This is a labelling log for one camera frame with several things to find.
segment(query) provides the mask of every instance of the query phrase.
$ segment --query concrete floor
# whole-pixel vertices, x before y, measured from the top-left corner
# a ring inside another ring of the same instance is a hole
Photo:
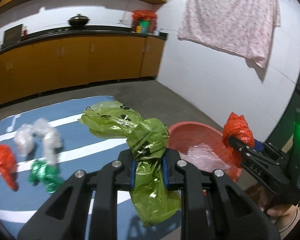
[[[222,131],[222,127],[211,118],[155,80],[100,85],[38,97],[0,108],[0,120],[11,115],[70,99],[99,95],[114,96],[116,100],[138,111],[142,117],[156,117],[167,126],[182,121],[196,121]],[[242,189],[246,189],[255,183],[256,181],[243,170],[238,185]],[[179,238],[180,230],[177,229],[164,237],[163,240]]]

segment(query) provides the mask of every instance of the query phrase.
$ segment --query tiled wall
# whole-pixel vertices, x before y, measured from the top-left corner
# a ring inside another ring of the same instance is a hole
[[[32,0],[0,15],[0,40],[6,29],[19,24],[29,33],[69,26],[67,20],[78,13],[91,19],[88,25],[130,27],[131,12],[143,9],[152,5],[138,0]]]
[[[243,114],[254,137],[265,140],[280,120],[300,71],[300,5],[279,0],[282,26],[274,33],[267,69],[244,58],[177,39],[186,0],[157,10],[158,27],[169,33],[157,80],[223,126]]]

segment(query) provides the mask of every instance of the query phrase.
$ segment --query pot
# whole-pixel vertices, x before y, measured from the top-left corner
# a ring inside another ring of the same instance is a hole
[[[68,22],[72,27],[82,27],[88,23],[90,19],[84,15],[77,14],[71,17]]]

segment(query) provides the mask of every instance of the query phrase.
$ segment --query white plastic bag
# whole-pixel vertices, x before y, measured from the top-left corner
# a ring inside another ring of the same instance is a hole
[[[16,132],[14,142],[18,146],[20,155],[26,157],[34,147],[32,125],[27,123],[21,125],[21,127]]]
[[[48,165],[57,163],[55,148],[62,146],[60,135],[56,128],[50,126],[44,118],[40,118],[33,124],[33,131],[42,138],[43,156]]]
[[[181,159],[192,163],[199,170],[212,172],[221,169],[228,172],[231,169],[207,144],[201,143],[188,149],[187,154],[180,153]]]

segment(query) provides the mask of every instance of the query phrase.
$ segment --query table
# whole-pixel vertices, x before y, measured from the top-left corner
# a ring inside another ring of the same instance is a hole
[[[0,143],[7,144],[12,149],[18,162],[19,190],[17,192],[13,192],[0,176],[0,220],[15,238],[24,223],[50,196],[42,183],[33,186],[28,182],[33,159],[43,156],[41,141],[35,138],[34,153],[25,160],[19,155],[13,141],[16,130],[23,123],[33,123],[38,118],[47,119],[52,126],[57,128],[63,140],[63,147],[58,152],[61,177],[68,179],[79,169],[87,173],[93,172],[116,160],[120,151],[127,149],[128,145],[125,139],[106,140],[92,135],[89,133],[89,128],[77,119],[87,106],[113,99],[111,96],[96,96],[69,100],[24,112],[20,116],[10,116],[0,121]],[[12,132],[7,132],[7,128],[14,122]],[[88,224],[91,211],[92,206],[90,206]],[[179,210],[163,223],[152,228],[143,228],[131,202],[130,194],[124,191],[118,192],[117,214],[118,240],[161,239],[181,224],[181,211]]]

